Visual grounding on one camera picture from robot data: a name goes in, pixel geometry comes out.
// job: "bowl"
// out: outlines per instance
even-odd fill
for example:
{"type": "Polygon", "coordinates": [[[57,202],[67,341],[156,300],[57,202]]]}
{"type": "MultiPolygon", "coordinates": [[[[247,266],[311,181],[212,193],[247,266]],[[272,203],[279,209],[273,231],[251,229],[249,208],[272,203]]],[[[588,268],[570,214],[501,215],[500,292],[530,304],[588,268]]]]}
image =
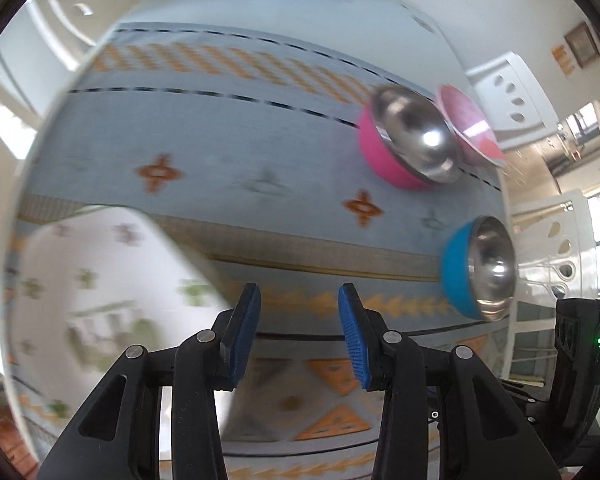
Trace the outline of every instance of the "bowl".
{"type": "Polygon", "coordinates": [[[513,242],[503,223],[481,216],[459,229],[442,258],[442,286],[463,316],[498,321],[509,312],[516,286],[513,242]]]}
{"type": "Polygon", "coordinates": [[[436,92],[436,106],[460,139],[462,158],[473,166],[503,168],[507,160],[478,105],[461,90],[442,85],[436,92]]]}
{"type": "Polygon", "coordinates": [[[460,176],[453,129],[426,97],[400,85],[377,88],[360,117],[360,147],[394,186],[427,189],[460,176]]]}

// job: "stainless steel bowl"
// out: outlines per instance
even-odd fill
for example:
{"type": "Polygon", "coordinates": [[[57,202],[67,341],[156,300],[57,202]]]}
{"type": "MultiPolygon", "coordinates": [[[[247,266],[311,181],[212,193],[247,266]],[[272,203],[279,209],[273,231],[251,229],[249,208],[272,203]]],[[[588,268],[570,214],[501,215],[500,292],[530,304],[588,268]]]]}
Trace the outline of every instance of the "stainless steel bowl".
{"type": "Polygon", "coordinates": [[[382,141],[411,174],[429,184],[458,179],[456,134],[435,104],[404,86],[386,85],[371,97],[370,110],[382,141]]]}
{"type": "Polygon", "coordinates": [[[506,227],[491,216],[478,218],[469,238],[469,281],[485,320],[507,315],[516,276],[516,255],[506,227]]]}

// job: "silver bolt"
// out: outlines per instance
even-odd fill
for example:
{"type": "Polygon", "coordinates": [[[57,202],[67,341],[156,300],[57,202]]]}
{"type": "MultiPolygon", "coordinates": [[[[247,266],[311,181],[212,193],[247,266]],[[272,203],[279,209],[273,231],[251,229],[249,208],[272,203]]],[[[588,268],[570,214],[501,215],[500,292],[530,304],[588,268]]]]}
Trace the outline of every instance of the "silver bolt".
{"type": "Polygon", "coordinates": [[[474,355],[474,351],[468,346],[459,346],[456,348],[456,355],[461,359],[470,359],[474,355]]]}
{"type": "Polygon", "coordinates": [[[129,359],[135,359],[142,355],[142,347],[140,345],[131,345],[125,350],[125,356],[129,359]]]}
{"type": "Polygon", "coordinates": [[[211,343],[216,338],[213,330],[201,330],[196,334],[196,339],[201,343],[211,343]]]}
{"type": "Polygon", "coordinates": [[[382,334],[382,339],[384,339],[388,343],[399,343],[400,341],[402,341],[402,336],[399,332],[396,332],[395,330],[389,330],[388,332],[382,334]]]}

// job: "black object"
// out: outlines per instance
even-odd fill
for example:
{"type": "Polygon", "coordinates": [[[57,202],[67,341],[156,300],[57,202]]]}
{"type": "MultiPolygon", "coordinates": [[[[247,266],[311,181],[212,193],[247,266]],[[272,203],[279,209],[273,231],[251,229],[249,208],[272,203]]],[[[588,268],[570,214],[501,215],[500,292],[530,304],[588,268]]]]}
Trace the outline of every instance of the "black object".
{"type": "Polygon", "coordinates": [[[366,389],[386,391],[372,480],[398,480],[406,470],[426,478],[427,415],[438,421],[442,480],[559,478],[600,406],[600,300],[557,302],[555,379],[542,400],[540,388],[498,380],[466,346],[420,348],[389,331],[350,283],[340,293],[354,338],[364,341],[349,349],[363,348],[366,389]]]}
{"type": "Polygon", "coordinates": [[[259,315],[260,289],[248,283],[211,330],[157,352],[129,347],[64,428],[38,480],[157,480],[163,386],[173,386],[174,480],[226,480],[213,390],[242,378],[259,315]]]}

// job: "orange cross motif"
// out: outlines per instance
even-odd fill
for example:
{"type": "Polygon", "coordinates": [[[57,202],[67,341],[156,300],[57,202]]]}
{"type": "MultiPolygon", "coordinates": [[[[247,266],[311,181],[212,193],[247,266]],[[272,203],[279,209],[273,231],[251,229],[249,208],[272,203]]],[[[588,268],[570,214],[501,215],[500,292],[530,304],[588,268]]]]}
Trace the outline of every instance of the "orange cross motif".
{"type": "Polygon", "coordinates": [[[374,216],[382,216],[384,211],[369,202],[369,192],[366,189],[358,190],[354,200],[345,200],[342,205],[358,217],[358,225],[367,227],[374,216]]]}
{"type": "Polygon", "coordinates": [[[171,155],[164,153],[155,157],[154,163],[138,168],[136,172],[146,179],[144,190],[147,193],[158,194],[170,180],[178,180],[184,176],[180,170],[170,166],[171,155]]]}

